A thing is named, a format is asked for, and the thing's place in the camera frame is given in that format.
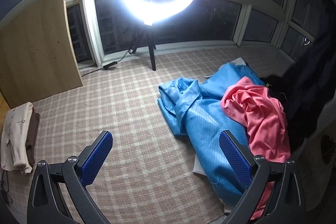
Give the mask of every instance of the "dark fabric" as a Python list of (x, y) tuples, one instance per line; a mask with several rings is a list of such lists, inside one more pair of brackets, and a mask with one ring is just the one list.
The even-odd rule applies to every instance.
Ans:
[(316, 130), (324, 105), (335, 94), (336, 7), (331, 0), (324, 0), (324, 6), (319, 35), (312, 47), (282, 77), (262, 79), (270, 96), (283, 105), (291, 151)]
[(35, 142), (36, 142), (36, 136), (37, 136), (37, 129), (39, 128), (39, 123), (40, 123), (40, 114), (39, 113), (31, 114), (31, 119), (29, 123), (28, 134), (27, 134), (27, 141), (26, 141), (27, 158), (28, 158), (29, 165), (31, 167), (33, 167), (35, 163), (34, 148), (35, 148)]

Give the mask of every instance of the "pink garment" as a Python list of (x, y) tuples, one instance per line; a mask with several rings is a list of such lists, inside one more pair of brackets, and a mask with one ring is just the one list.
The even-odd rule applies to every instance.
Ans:
[[(273, 162), (291, 158), (286, 115), (279, 100), (268, 96), (265, 86), (243, 77), (226, 90), (220, 105), (229, 118), (247, 127), (253, 155), (262, 155)], [(261, 217), (272, 187), (273, 183), (266, 185), (252, 220)]]

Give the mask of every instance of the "beige plaid surface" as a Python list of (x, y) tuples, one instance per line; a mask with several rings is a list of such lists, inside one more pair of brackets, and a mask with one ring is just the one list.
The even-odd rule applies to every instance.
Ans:
[[(113, 148), (87, 187), (111, 223), (209, 223), (224, 207), (207, 178), (192, 173), (194, 149), (175, 138), (157, 105), (158, 85), (178, 77), (203, 75), (242, 57), (259, 76), (281, 75), (288, 62), (272, 47), (228, 47), (180, 52), (127, 61), (83, 77), (84, 86), (34, 103), (41, 114), (35, 162), (65, 161), (79, 155), (102, 130)], [(32, 175), (9, 172), (12, 213), (26, 219)], [(61, 186), (76, 221), (80, 217)]]

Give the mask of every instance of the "blue gripper pad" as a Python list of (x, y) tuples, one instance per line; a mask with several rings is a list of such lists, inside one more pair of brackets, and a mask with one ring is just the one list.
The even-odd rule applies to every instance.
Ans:
[(241, 184), (249, 186), (252, 182), (251, 167), (225, 132), (219, 135), (219, 146)]
[(112, 134), (107, 132), (82, 166), (80, 182), (84, 187), (93, 183), (112, 145)]

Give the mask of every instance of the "metal bolt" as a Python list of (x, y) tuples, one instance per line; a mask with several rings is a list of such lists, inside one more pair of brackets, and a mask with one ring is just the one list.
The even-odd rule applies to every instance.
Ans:
[(293, 165), (293, 164), (295, 163), (295, 160), (288, 159), (288, 160), (287, 160), (287, 163), (290, 164), (290, 165)]
[(44, 160), (40, 160), (39, 163), (37, 164), (38, 167), (42, 167), (45, 166), (45, 161)]
[(75, 156), (71, 156), (70, 158), (68, 158), (68, 162), (70, 163), (74, 163), (77, 160), (77, 158)]
[(257, 160), (257, 161), (264, 161), (265, 160), (265, 158), (263, 157), (263, 156), (261, 156), (261, 155), (256, 155), (255, 156), (255, 159)]

